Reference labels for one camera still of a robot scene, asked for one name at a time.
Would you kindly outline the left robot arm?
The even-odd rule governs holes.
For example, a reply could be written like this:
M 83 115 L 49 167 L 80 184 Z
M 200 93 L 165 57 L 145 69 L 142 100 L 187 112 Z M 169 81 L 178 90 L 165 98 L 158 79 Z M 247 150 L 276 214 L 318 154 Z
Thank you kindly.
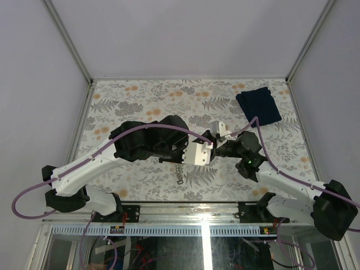
M 116 167 L 152 156 L 165 161 L 180 160 L 181 151 L 188 144 L 188 134 L 180 129 L 188 126 L 178 115 L 167 116 L 159 123 L 166 127 L 143 128 L 111 143 L 123 132 L 144 125 L 140 121 L 123 122 L 103 143 L 72 163 L 42 168 L 44 179 L 54 179 L 52 190 L 45 194 L 47 206 L 62 213 L 87 209 L 111 222 L 119 221 L 123 215 L 119 196 L 93 188 L 89 182 Z

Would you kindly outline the metal base rail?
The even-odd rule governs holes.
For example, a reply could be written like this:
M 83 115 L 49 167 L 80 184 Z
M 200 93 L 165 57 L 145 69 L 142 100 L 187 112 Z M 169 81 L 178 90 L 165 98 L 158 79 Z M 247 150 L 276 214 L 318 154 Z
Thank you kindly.
M 255 202 L 163 202 L 124 201 L 124 215 L 102 217 L 96 215 L 94 224 L 198 224 L 209 221 L 214 224 L 240 223 L 256 212 Z

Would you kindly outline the large metal keyring disc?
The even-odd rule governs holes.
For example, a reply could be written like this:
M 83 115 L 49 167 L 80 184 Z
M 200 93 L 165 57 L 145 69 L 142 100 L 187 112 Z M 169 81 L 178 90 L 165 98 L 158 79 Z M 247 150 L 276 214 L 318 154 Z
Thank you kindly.
M 181 164 L 175 165 L 175 174 L 177 177 L 177 184 L 182 185 L 183 184 L 183 166 Z

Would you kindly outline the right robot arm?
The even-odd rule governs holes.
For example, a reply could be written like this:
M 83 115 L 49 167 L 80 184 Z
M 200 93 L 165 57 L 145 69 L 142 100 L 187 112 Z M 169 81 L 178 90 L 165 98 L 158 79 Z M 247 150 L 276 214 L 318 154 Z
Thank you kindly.
M 269 222 L 274 217 L 300 221 L 315 226 L 318 232 L 335 241 L 340 241 L 350 229 L 358 209 L 342 183 L 313 181 L 282 171 L 263 155 L 265 150 L 253 132 L 242 132 L 229 140 L 208 130 L 203 136 L 214 144 L 212 157 L 239 158 L 236 169 L 243 178 L 290 195 L 286 199 L 266 193 L 256 208 L 261 221 Z

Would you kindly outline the dark blue folded cloth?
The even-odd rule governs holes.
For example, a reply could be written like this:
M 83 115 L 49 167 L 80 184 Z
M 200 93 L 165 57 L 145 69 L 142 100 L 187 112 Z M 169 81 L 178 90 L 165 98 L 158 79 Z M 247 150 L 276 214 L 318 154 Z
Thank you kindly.
M 268 87 L 242 91 L 236 95 L 236 100 L 249 122 L 256 116 L 260 126 L 274 124 L 282 120 Z

